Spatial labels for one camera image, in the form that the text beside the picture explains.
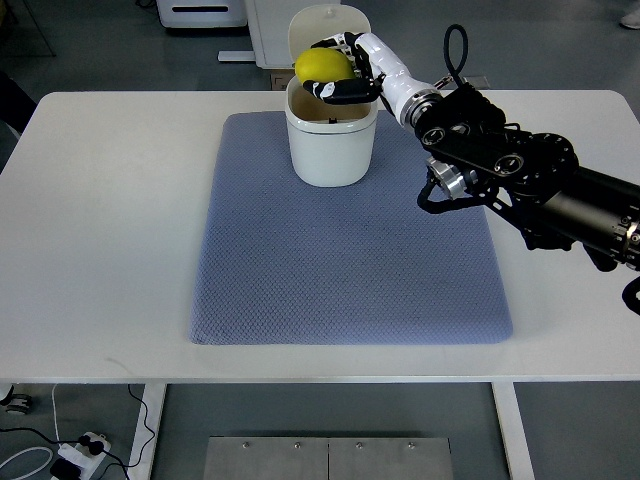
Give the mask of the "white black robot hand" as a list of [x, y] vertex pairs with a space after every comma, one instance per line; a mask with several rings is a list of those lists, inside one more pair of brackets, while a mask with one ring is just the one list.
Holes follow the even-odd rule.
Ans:
[[326, 104], [346, 106], [380, 100], [401, 126], [412, 129], [419, 116], [441, 99], [435, 86], [413, 78], [399, 57], [372, 33], [338, 33], [310, 48], [317, 47], [344, 53], [356, 74], [354, 79], [328, 83], [299, 81], [305, 91]]

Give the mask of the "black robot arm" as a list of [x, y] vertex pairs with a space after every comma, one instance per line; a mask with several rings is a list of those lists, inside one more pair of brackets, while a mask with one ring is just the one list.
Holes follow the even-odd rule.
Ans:
[[455, 90], [420, 109], [415, 135], [429, 153], [417, 198], [431, 213], [485, 206], [514, 226], [530, 250], [582, 244], [603, 272], [639, 268], [639, 188], [580, 166], [569, 140], [531, 133], [461, 77], [450, 45], [444, 61]]

